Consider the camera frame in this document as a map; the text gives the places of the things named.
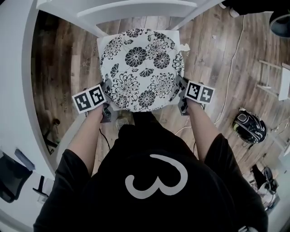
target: hardwood floor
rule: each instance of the hardwood floor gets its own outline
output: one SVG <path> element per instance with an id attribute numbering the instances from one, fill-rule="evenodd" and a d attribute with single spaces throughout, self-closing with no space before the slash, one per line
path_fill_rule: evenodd
<path id="1" fill-rule="evenodd" d="M 239 108 L 257 114 L 268 128 L 274 128 L 290 116 L 289 101 L 278 101 L 256 87 L 258 83 L 266 82 L 264 76 L 261 78 L 265 68 L 258 62 L 259 59 L 277 65 L 281 62 L 290 64 L 290 40 L 278 38 L 270 32 L 269 18 L 269 13 L 249 14 L 244 18 L 244 31 L 232 65 L 227 104 L 217 123 L 218 129 L 228 138 L 246 176 L 249 168 L 265 153 L 276 159 L 280 150 L 270 138 L 248 149 L 249 146 L 231 126 Z M 132 28 L 165 29 L 175 20 L 167 17 L 139 17 L 99 26 L 108 34 L 116 34 Z M 188 53 L 183 52 L 185 77 L 216 88 L 213 102 L 206 107 L 212 121 L 221 116 L 231 59 L 242 30 L 242 22 L 243 17 L 234 19 L 228 10 L 216 6 L 179 29 L 181 43 L 188 43 L 190 47 Z M 61 124 L 54 128 L 52 140 L 61 139 L 77 115 L 71 96 L 101 81 L 97 38 L 62 19 L 51 15 L 45 17 L 45 13 L 40 13 L 34 35 L 32 64 L 32 70 L 35 71 L 32 75 L 34 102 L 40 127 L 44 133 L 52 118 L 58 118 Z M 278 89 L 280 71 L 270 71 L 270 84 Z M 173 133 L 190 125 L 189 118 L 182 117 L 177 106 L 166 106 L 154 114 L 162 126 Z M 286 122 L 278 130 L 284 139 L 288 139 L 290 134 L 289 128 L 285 129 Z M 102 124 L 101 130 L 112 147 L 118 132 L 115 123 Z M 178 136 L 193 149 L 194 137 L 190 128 L 182 130 Z M 107 144 L 100 136 L 94 172 L 107 153 Z"/>

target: forearm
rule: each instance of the forearm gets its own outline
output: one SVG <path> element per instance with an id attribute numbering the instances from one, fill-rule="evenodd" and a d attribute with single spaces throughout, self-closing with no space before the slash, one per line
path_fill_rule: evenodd
<path id="1" fill-rule="evenodd" d="M 192 100 L 188 101 L 188 113 L 198 150 L 198 158 L 200 161 L 204 161 L 219 131 L 201 106 Z"/>
<path id="2" fill-rule="evenodd" d="M 68 146 L 68 149 L 74 152 L 84 162 L 90 175 L 92 174 L 95 163 L 102 110 L 103 105 L 88 114 Z"/>

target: white cable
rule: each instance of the white cable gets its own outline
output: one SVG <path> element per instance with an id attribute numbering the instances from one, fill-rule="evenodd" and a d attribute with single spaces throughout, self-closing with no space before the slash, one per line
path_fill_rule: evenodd
<path id="1" fill-rule="evenodd" d="M 185 127 L 182 127 L 179 131 L 177 131 L 177 132 L 175 133 L 175 135 L 177 135 L 178 132 L 182 131 L 184 128 L 191 128 L 191 126 L 185 126 Z"/>
<path id="2" fill-rule="evenodd" d="M 240 38 L 239 38 L 239 40 L 238 40 L 238 42 L 237 42 L 237 49 L 236 49 L 236 51 L 235 51 L 235 53 L 234 53 L 234 55 L 233 55 L 233 57 L 232 57 L 230 73 L 229 73 L 229 75 L 228 75 L 228 77 L 227 77 L 227 93 L 226 93 L 225 103 L 223 104 L 223 107 L 222 107 L 222 113 L 221 113 L 219 119 L 216 120 L 216 121 L 214 122 L 214 124 L 216 124 L 217 122 L 219 122 L 220 119 L 222 118 L 223 111 L 224 111 L 224 109 L 225 109 L 225 107 L 226 107 L 226 104 L 227 104 L 228 87 L 229 87 L 229 82 L 230 82 L 230 76 L 231 76 L 231 73 L 232 73 L 232 62 L 233 62 L 233 60 L 234 60 L 234 58 L 235 58 L 235 56 L 236 56 L 236 53 L 237 53 L 237 51 L 238 51 L 238 49 L 239 49 L 239 46 L 240 46 L 240 41 L 241 41 L 242 34 L 243 34 L 243 31 L 244 31 L 244 25 L 245 25 L 245 16 L 243 16 L 243 29 L 242 29 L 242 32 L 241 32 Z"/>

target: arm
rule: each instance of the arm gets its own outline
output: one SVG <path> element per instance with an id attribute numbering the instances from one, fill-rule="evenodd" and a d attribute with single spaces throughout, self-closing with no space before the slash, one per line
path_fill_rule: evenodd
<path id="1" fill-rule="evenodd" d="M 198 158 L 204 162 L 208 150 L 219 132 L 206 112 L 201 108 L 200 104 L 187 99 L 187 105 L 192 131 L 198 149 Z"/>
<path id="2" fill-rule="evenodd" d="M 102 112 L 103 105 L 92 110 L 68 146 L 84 162 L 90 175 L 95 164 Z"/>
<path id="3" fill-rule="evenodd" d="M 234 201 L 240 227 L 267 231 L 268 218 L 260 196 L 243 178 L 232 149 L 201 106 L 187 99 L 198 157 L 224 182 Z"/>
<path id="4" fill-rule="evenodd" d="M 56 170 L 53 189 L 34 224 L 35 232 L 75 229 L 78 197 L 90 180 L 95 163 L 103 106 L 91 111 Z"/>

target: round cushion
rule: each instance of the round cushion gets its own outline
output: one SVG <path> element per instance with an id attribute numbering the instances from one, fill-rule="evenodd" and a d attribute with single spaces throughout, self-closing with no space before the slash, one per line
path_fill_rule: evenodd
<path id="1" fill-rule="evenodd" d="M 106 92 L 116 105 L 132 112 L 162 108 L 179 92 L 176 76 L 183 77 L 184 61 L 173 40 L 151 29 L 118 34 L 105 47 L 100 60 Z"/>

